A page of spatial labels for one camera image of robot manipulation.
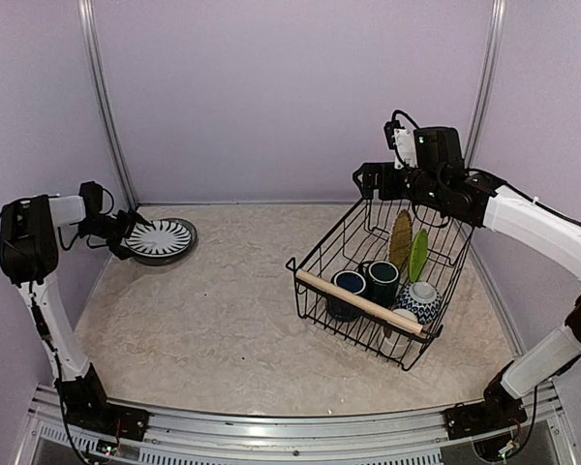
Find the black white striped plate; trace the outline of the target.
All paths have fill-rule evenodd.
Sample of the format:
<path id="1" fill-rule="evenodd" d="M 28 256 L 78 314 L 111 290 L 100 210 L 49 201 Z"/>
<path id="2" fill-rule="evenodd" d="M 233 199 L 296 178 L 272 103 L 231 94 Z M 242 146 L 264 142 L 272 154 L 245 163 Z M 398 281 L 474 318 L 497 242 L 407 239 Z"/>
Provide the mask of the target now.
<path id="1" fill-rule="evenodd" d="M 137 224 L 123 243 L 138 256 L 164 259 L 187 252 L 195 241 L 193 229 L 182 220 L 152 220 Z"/>

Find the grey reindeer plate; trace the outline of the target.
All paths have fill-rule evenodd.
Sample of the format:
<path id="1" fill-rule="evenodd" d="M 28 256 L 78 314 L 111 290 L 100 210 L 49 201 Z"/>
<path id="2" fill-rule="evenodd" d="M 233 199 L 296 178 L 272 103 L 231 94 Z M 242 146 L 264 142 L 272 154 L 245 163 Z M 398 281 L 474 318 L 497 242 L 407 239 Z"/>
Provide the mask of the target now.
<path id="1" fill-rule="evenodd" d="M 140 264 L 164 266 L 186 258 L 198 244 L 198 232 L 182 218 L 151 220 L 150 226 L 137 225 L 126 244 Z"/>

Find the yellow woven pattern plate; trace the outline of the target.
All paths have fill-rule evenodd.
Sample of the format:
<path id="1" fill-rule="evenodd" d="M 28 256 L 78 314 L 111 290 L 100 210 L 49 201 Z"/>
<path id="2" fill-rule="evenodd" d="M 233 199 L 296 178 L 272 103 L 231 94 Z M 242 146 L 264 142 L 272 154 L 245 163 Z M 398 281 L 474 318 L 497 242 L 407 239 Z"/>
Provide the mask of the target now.
<path id="1" fill-rule="evenodd" d="M 413 225 L 409 211 L 402 209 L 393 223 L 389 243 L 389 261 L 402 269 L 411 252 L 413 241 Z"/>

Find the green leaf shaped plate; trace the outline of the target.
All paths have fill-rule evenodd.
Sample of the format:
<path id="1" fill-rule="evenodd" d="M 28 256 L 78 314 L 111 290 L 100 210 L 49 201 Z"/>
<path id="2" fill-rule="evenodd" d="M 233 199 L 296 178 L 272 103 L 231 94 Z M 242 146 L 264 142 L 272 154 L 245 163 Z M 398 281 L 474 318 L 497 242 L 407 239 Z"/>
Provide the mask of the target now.
<path id="1" fill-rule="evenodd" d="M 412 283 L 419 280 L 423 267 L 427 262 L 427 256 L 428 232 L 425 229 L 420 229 L 413 238 L 409 256 L 408 277 Z"/>

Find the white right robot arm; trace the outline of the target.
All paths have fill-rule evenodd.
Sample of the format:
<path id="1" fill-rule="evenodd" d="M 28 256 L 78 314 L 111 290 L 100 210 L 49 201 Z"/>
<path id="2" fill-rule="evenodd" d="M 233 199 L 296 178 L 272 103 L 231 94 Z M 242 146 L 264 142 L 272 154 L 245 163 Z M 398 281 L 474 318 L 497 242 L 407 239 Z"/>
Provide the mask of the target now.
<path id="1" fill-rule="evenodd" d="M 498 249 L 512 246 L 503 264 L 518 300 L 539 316 L 562 310 L 536 333 L 535 345 L 499 377 L 499 390 L 477 406 L 476 422 L 499 428 L 520 398 L 581 357 L 581 224 L 542 204 L 485 170 L 398 169 L 392 163 L 365 163 L 352 175 L 366 199 L 406 201 L 447 219 L 498 236 Z"/>

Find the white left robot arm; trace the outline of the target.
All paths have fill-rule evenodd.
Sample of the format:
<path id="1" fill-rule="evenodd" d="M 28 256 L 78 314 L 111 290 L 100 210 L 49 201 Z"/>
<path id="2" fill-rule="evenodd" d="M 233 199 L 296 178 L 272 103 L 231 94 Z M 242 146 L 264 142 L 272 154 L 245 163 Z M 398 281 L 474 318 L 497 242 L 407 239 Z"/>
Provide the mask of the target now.
<path id="1" fill-rule="evenodd" d="M 17 288 L 46 345 L 55 384 L 81 388 L 95 377 L 94 368 L 76 342 L 60 295 L 57 268 L 58 229 L 76 226 L 97 236 L 116 257 L 133 253 L 123 245 L 135 226 L 150 221 L 129 211 L 104 213 L 91 194 L 39 195 L 5 204 L 0 211 L 0 268 Z"/>

